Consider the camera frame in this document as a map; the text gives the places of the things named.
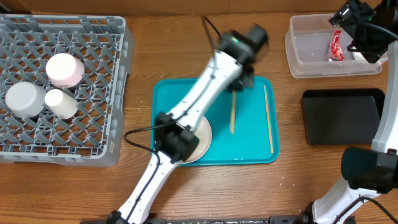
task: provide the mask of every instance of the wooden table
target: wooden table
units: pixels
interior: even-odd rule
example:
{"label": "wooden table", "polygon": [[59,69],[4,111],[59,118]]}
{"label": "wooden table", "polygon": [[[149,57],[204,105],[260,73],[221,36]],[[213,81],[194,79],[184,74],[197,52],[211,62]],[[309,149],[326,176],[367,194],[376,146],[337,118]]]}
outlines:
{"label": "wooden table", "polygon": [[[387,63],[378,75],[296,80],[289,72],[284,40],[293,15],[210,16],[222,31],[234,28],[244,32],[253,22],[268,31],[271,50],[255,66],[255,73],[268,78],[274,87],[279,158],[269,165],[179,167],[151,212],[166,219],[296,215],[338,180],[345,146],[307,144],[300,106],[302,93],[326,88],[385,91]],[[158,81],[198,77],[211,57],[198,16],[128,17],[127,22],[136,45],[124,99],[124,132],[150,125],[152,89]],[[149,146],[150,132],[131,139]],[[128,198],[148,160],[148,152],[123,141],[119,162],[109,168],[1,164],[0,223],[66,224],[105,218]],[[397,191],[377,199],[398,216]],[[390,223],[371,203],[355,215],[359,223]]]}

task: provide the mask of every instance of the teal tray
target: teal tray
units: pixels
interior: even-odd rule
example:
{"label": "teal tray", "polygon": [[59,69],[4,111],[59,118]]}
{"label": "teal tray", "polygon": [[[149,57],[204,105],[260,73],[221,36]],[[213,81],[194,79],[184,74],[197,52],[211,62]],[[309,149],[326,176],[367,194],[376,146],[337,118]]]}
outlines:
{"label": "teal tray", "polygon": [[[162,80],[154,87],[152,123],[160,111],[168,112],[191,89],[196,78]],[[267,88],[274,153],[269,142],[264,85]],[[182,166],[267,164],[279,155],[279,137],[274,91],[262,77],[254,78],[254,88],[236,93],[235,134],[229,131],[232,94],[222,92],[207,111],[213,138],[207,153],[199,160]],[[151,146],[154,148],[154,132]]]}

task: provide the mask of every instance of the snack package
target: snack package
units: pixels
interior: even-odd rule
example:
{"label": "snack package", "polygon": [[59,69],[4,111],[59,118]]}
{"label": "snack package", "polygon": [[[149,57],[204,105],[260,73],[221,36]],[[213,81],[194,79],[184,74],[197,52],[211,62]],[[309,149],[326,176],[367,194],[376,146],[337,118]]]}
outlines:
{"label": "snack package", "polygon": [[335,30],[335,32],[333,33],[333,35],[331,37],[330,44],[329,44],[329,50],[328,50],[328,56],[326,58],[327,62],[344,60],[343,51],[341,49],[340,42],[339,42],[340,34],[341,34],[341,30]]}

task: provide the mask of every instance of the white object in container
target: white object in container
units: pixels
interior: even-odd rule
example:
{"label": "white object in container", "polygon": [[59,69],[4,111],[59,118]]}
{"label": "white object in container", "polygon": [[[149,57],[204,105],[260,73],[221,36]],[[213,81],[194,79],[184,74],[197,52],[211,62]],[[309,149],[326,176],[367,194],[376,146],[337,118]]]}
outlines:
{"label": "white object in container", "polygon": [[6,104],[15,116],[31,118],[44,109],[45,90],[30,82],[19,82],[8,89]]}
{"label": "white object in container", "polygon": [[340,77],[349,75],[371,75],[380,73],[387,61],[384,54],[372,64],[355,60],[347,46],[353,40],[341,30],[340,45],[345,60],[326,62],[330,39],[335,28],[329,23],[333,14],[292,16],[289,31],[285,36],[286,56],[294,78]]}
{"label": "white object in container", "polygon": [[77,112],[77,100],[61,90],[50,90],[44,100],[53,113],[61,119],[71,118]]}
{"label": "white object in container", "polygon": [[70,88],[80,82],[85,66],[74,56],[60,53],[49,59],[45,72],[56,87]]}

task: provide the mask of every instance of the gray plastic basket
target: gray plastic basket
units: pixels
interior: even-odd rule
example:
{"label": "gray plastic basket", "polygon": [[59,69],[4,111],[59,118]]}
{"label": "gray plastic basket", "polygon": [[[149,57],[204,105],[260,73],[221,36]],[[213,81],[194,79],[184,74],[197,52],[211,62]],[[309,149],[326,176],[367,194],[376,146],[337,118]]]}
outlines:
{"label": "gray plastic basket", "polygon": [[[53,162],[113,166],[123,131],[123,94],[131,71],[134,38],[122,17],[0,16],[0,162]],[[82,81],[63,91],[78,100],[77,114],[57,118],[47,107],[20,119],[5,104],[21,81],[55,88],[45,64],[66,52],[85,65]]]}

